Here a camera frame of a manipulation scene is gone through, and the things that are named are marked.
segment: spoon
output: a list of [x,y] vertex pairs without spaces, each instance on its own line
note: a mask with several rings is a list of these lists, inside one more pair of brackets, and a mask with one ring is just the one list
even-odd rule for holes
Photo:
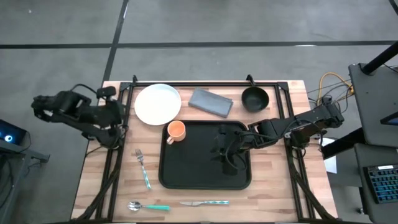
[[138,211],[140,210],[140,208],[170,211],[170,206],[168,205],[141,205],[139,202],[129,202],[127,208],[129,208],[132,211]]

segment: gray napkin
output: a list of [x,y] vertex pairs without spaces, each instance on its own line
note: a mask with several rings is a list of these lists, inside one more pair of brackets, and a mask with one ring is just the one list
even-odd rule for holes
[[226,118],[232,108],[232,99],[196,88],[188,105]]

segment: knife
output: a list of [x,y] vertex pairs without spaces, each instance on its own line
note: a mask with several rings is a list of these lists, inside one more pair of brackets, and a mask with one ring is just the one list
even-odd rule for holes
[[180,202],[182,205],[199,206],[201,204],[229,205],[229,201],[204,201],[204,202]]

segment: yellow cable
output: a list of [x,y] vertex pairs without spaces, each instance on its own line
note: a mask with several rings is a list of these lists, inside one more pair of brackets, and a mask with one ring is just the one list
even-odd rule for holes
[[350,88],[350,95],[354,94],[354,88],[352,87],[352,84],[348,83],[347,81],[345,81],[341,76],[339,76],[337,73],[334,72],[327,72],[325,74],[322,75],[321,79],[319,80],[319,92],[318,92],[318,98],[317,98],[317,105],[319,106],[320,101],[321,101],[321,94],[322,94],[322,83],[323,83],[323,79],[328,76],[328,75],[333,75],[337,78],[339,78],[341,80],[341,82],[344,82],[344,84]]

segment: fork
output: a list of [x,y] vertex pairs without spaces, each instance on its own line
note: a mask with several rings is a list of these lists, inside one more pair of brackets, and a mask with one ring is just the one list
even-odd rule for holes
[[142,155],[142,152],[140,149],[136,149],[136,156],[137,156],[138,161],[141,163],[141,169],[142,169],[142,174],[144,174],[145,184],[147,185],[147,188],[150,190],[150,183],[149,183],[148,175],[144,168],[144,155]]

